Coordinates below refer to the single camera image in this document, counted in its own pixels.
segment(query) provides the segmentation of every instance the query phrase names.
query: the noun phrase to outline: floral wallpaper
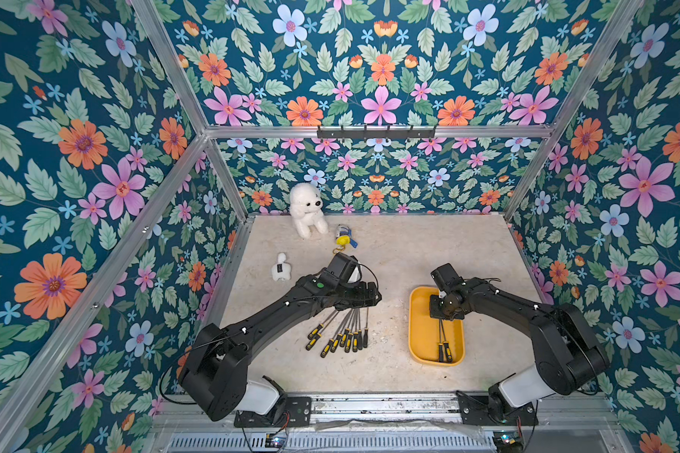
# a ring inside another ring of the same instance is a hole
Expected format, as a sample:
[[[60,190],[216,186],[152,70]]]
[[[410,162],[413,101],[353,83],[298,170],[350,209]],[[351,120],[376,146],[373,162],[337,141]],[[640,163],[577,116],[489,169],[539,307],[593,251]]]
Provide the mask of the floral wallpaper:
[[[168,3],[159,13],[209,118],[296,126],[550,122],[617,4]]]
[[[192,138],[126,2],[0,1],[0,403]],[[207,166],[13,451],[140,450],[158,377],[189,343],[233,238]]]
[[[549,303],[612,360],[592,383],[635,447],[680,451],[680,2],[647,1],[515,215]]]

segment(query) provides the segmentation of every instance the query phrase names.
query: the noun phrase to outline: beige floor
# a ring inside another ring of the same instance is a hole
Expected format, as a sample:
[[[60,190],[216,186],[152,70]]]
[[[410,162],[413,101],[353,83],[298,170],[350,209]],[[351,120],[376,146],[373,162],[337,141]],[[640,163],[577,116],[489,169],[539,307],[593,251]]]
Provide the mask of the beige floor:
[[[237,322],[274,302],[303,275],[332,259],[338,223],[350,225],[359,247],[351,252],[378,276],[383,300],[371,309],[370,347],[320,357],[306,335],[330,310],[293,327],[265,348],[249,366],[250,378],[272,377],[287,391],[485,390],[534,361],[531,341],[488,316],[464,322],[466,356],[455,367],[422,365],[408,350],[408,298],[419,285],[434,285],[430,272],[450,262],[464,277],[499,277],[499,288],[539,301],[514,239],[500,215],[327,216],[331,234],[313,229],[299,238],[290,217],[254,221],[221,326]],[[284,251],[292,280],[274,282],[270,268]],[[334,331],[336,321],[330,327]]]

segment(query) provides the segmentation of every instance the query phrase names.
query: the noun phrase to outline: yellow tray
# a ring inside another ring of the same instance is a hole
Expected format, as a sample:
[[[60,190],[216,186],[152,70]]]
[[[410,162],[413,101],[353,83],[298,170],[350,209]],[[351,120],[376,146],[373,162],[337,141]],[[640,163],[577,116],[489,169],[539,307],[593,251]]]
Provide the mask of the yellow tray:
[[[438,320],[431,317],[428,300],[438,295],[438,288],[419,286],[410,294],[408,321],[408,347],[410,354],[420,363],[453,367],[463,361],[466,351],[463,344],[463,321],[444,321],[443,328],[451,348],[453,363],[438,361]]]

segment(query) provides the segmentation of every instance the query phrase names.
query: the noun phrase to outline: white plush dog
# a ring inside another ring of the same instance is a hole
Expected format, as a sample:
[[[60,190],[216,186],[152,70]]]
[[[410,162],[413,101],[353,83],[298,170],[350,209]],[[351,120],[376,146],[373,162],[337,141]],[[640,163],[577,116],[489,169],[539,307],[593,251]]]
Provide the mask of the white plush dog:
[[[323,201],[320,190],[309,183],[300,183],[290,190],[290,215],[297,233],[309,239],[309,226],[314,225],[317,232],[327,234],[328,223],[323,215]]]

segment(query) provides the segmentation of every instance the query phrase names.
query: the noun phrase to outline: small white plush toy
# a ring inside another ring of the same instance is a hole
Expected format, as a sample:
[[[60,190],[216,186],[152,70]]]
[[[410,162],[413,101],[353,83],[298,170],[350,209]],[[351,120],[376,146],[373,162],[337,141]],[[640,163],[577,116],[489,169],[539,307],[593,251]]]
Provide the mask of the small white plush toy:
[[[287,260],[287,255],[280,253],[277,255],[277,264],[272,266],[272,279],[274,281],[285,281],[290,279],[291,266],[285,261]]]
[[[297,233],[309,239],[309,226],[314,225],[317,232],[327,234],[328,223],[323,215],[323,201],[320,190],[309,183],[300,183],[290,191],[290,215]]]

